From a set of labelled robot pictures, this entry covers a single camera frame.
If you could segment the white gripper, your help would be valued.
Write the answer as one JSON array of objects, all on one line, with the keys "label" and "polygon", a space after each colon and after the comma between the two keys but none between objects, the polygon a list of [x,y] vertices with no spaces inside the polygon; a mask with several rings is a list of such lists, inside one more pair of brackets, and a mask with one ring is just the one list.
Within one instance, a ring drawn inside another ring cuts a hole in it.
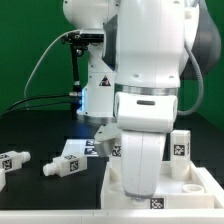
[{"label": "white gripper", "polygon": [[166,135],[173,130],[177,97],[117,92],[122,187],[127,196],[151,198],[157,187]]}]

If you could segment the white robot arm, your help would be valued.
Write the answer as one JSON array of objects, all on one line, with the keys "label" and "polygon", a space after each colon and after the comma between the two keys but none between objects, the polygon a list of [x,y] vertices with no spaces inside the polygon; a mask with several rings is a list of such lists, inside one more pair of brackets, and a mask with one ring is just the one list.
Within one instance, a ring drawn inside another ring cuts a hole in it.
[{"label": "white robot arm", "polygon": [[75,113],[121,141],[122,187],[150,198],[182,78],[201,78],[219,60],[221,40],[205,0],[63,0],[75,26],[74,56],[88,58]]}]

